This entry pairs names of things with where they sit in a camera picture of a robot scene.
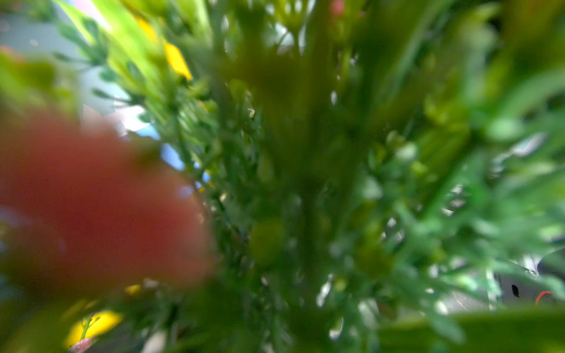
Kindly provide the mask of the pink flower pot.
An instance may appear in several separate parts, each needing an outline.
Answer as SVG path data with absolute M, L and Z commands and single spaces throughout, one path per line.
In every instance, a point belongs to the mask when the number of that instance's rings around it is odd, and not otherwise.
M 1 350 L 562 352 L 562 1 L 3 1 Z M 176 46 L 192 78 L 170 66 Z

